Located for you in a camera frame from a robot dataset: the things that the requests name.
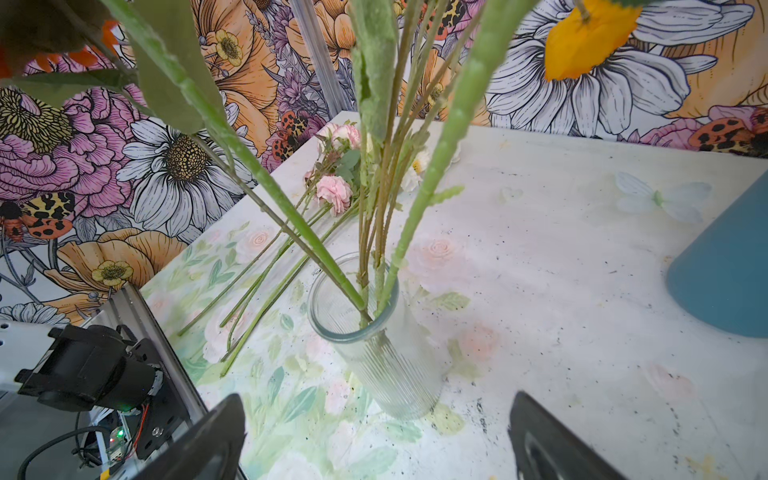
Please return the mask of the large pink peony stem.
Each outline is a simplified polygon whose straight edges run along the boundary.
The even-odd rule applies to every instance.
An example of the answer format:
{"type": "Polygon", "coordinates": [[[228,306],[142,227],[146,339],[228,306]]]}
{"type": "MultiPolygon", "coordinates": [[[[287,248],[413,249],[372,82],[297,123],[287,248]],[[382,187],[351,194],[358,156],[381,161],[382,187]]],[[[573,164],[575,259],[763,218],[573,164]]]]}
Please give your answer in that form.
{"type": "Polygon", "coordinates": [[[413,240],[426,209],[458,194],[456,189],[436,191],[452,160],[459,142],[464,139],[482,100],[492,74],[505,59],[509,43],[525,16],[536,6],[534,1],[489,1],[479,22],[473,47],[456,80],[449,115],[426,170],[422,186],[410,208],[397,247],[389,262],[388,275],[377,297],[377,314],[389,304],[402,260],[413,240]]]}

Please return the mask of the teal ceramic vase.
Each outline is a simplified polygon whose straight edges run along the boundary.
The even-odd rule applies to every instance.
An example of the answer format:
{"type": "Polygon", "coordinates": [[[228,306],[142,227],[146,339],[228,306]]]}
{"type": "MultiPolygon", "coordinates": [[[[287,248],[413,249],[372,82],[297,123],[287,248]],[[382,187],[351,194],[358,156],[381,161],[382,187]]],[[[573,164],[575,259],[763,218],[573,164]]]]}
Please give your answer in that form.
{"type": "Polygon", "coordinates": [[[670,296],[725,332],[767,337],[767,176],[761,175],[671,264],[670,296]]]}

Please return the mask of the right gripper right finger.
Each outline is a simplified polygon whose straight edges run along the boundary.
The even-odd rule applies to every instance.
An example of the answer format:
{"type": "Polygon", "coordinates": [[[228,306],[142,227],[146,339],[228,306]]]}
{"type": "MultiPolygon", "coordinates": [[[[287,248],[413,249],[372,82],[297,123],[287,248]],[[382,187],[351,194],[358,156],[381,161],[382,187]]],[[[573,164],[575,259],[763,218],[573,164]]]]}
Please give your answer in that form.
{"type": "Polygon", "coordinates": [[[517,479],[625,479],[525,391],[514,397],[508,435],[517,479]]]}

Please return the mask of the orange marigold flower stem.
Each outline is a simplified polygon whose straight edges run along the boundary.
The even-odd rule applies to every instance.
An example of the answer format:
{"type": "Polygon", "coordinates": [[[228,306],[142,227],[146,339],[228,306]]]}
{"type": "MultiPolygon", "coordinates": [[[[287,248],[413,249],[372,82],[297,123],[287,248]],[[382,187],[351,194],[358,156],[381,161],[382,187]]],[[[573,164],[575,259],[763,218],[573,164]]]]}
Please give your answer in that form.
{"type": "Polygon", "coordinates": [[[225,118],[224,107],[195,38],[187,1],[4,1],[1,4],[1,80],[57,105],[89,87],[135,83],[151,114],[188,135],[205,129],[241,161],[273,203],[258,205],[333,281],[358,311],[364,299],[307,221],[225,118]],[[83,73],[23,75],[42,55],[104,48],[102,29],[114,20],[126,30],[136,66],[83,73]]]}

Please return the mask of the clear ribbed glass vase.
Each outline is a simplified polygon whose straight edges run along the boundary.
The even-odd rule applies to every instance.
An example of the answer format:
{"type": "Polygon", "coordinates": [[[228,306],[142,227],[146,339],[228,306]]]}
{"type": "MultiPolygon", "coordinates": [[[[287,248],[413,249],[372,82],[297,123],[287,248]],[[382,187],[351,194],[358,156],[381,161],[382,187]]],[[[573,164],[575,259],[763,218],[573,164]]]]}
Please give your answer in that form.
{"type": "Polygon", "coordinates": [[[333,346],[385,413],[415,420],[438,404],[443,366],[398,283],[380,314],[375,297],[369,297],[371,321],[365,325],[352,302],[324,273],[310,287],[308,308],[315,332],[333,346]]]}

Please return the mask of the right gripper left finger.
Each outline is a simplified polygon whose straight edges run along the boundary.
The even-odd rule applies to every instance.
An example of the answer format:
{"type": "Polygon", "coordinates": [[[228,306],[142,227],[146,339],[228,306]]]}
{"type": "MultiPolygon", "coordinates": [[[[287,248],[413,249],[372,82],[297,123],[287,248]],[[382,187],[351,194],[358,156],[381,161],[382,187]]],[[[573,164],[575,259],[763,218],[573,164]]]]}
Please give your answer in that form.
{"type": "Polygon", "coordinates": [[[241,397],[228,395],[135,479],[238,479],[245,423],[241,397]]]}

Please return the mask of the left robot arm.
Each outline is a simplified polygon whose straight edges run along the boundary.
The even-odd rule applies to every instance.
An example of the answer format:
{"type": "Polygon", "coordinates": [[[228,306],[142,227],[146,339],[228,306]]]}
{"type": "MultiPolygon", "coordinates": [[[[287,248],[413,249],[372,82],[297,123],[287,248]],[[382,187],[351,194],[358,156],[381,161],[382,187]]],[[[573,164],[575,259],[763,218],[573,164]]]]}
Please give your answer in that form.
{"type": "Polygon", "coordinates": [[[129,353],[114,328],[1,322],[1,390],[68,412],[126,412],[157,394],[162,370],[129,353]]]}

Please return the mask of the yellow orange poppy stem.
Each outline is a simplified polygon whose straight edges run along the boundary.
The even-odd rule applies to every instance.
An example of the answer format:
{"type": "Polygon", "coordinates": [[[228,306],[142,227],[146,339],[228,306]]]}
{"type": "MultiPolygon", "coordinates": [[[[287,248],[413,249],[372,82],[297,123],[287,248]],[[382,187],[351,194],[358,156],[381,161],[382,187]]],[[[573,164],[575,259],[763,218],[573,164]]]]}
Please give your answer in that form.
{"type": "Polygon", "coordinates": [[[627,43],[641,1],[355,1],[352,65],[362,122],[358,295],[369,325],[426,210],[458,194],[438,185],[493,98],[512,128],[588,133],[598,106],[569,93],[627,43]]]}

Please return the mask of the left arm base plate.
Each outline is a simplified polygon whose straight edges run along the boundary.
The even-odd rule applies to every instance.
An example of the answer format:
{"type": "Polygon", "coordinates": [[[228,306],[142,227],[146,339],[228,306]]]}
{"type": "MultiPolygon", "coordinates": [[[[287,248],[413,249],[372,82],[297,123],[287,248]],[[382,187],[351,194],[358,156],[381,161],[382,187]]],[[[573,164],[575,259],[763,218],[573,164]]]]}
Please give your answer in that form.
{"type": "Polygon", "coordinates": [[[146,461],[169,445],[184,428],[206,413],[200,396],[175,353],[164,342],[143,339],[118,368],[108,407],[137,410],[139,421],[130,430],[132,456],[146,461]]]}

